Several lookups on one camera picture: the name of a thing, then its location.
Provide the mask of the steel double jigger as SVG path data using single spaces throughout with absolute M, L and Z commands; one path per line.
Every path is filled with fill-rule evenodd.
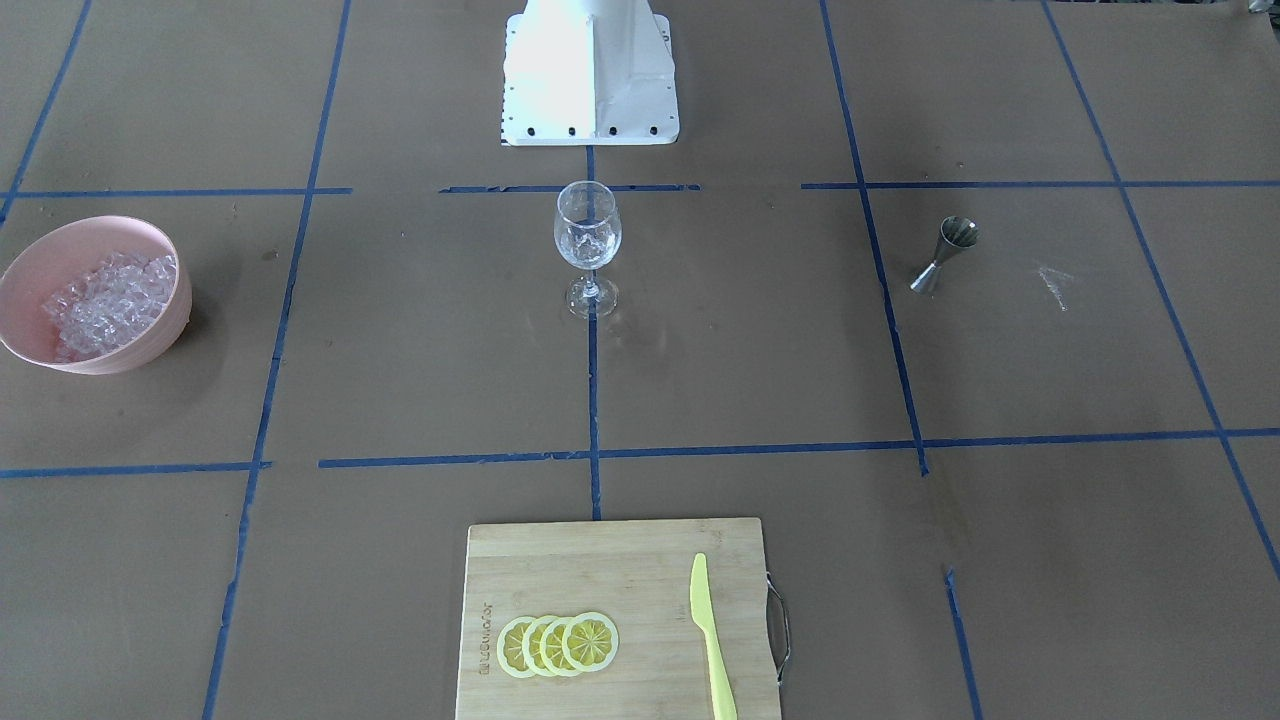
M 961 252 L 973 249 L 980 238 L 980 229 L 968 217 L 946 217 L 940 223 L 938 236 L 931 260 L 909 284 L 916 295 L 932 296 L 938 284 L 942 265 Z

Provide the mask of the clear wine glass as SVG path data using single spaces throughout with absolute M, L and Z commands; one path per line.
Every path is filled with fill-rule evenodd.
M 602 274 L 618 252 L 623 229 L 614 193 L 594 179 L 580 179 L 558 193 L 553 237 L 559 255 L 581 274 L 566 290 L 570 311 L 582 319 L 616 309 L 617 284 Z

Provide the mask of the pile of ice cubes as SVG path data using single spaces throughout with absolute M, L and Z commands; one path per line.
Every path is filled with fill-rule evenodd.
M 140 338 L 172 300 L 177 281 L 178 261 L 172 252 L 104 256 L 41 305 L 56 334 L 54 361 L 86 361 Z

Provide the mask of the bamboo cutting board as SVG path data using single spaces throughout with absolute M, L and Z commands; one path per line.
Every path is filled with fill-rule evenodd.
M 755 518 L 471 527 L 458 719 L 778 719 Z

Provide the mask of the lemon slice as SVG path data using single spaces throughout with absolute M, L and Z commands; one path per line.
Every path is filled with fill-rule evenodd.
M 513 618 L 499 633 L 498 664 L 509 676 L 529 678 L 535 675 L 524 652 L 524 638 L 532 621 L 532 616 Z
M 541 638 L 547 628 L 556 620 L 554 615 L 534 618 L 524 632 L 521 641 L 521 653 L 530 673 L 536 676 L 554 676 L 556 674 L 547 666 L 541 652 Z
M 573 616 L 573 625 L 564 635 L 564 652 L 581 673 L 598 673 L 608 667 L 620 647 L 614 621 L 599 611 Z
M 573 625 L 572 618 L 553 618 L 541 632 L 539 638 L 539 653 L 541 665 L 553 676 L 577 676 L 577 670 L 564 652 L 564 635 Z

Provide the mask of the yellow plastic knife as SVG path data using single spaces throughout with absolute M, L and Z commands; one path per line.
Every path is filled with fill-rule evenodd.
M 703 635 L 713 719 L 739 719 L 737 705 L 716 625 L 707 556 L 703 552 L 692 556 L 689 578 L 689 605 L 690 618 Z

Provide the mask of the pink bowl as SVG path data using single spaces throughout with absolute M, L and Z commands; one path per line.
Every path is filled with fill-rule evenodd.
M 86 273 L 110 252 L 146 258 L 174 254 L 175 292 L 159 319 L 124 347 L 79 363 L 55 363 L 56 334 L 41 305 L 55 290 Z M 156 225 L 131 217 L 91 217 L 60 227 L 20 252 L 3 274 L 3 343 L 38 366 L 84 375 L 128 372 L 150 363 L 179 337 L 189 320 L 189 275 L 173 242 Z

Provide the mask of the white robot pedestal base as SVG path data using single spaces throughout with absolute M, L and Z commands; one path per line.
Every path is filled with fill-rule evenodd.
M 500 141 L 653 146 L 681 133 L 671 24 L 648 1 L 529 1 L 504 31 Z

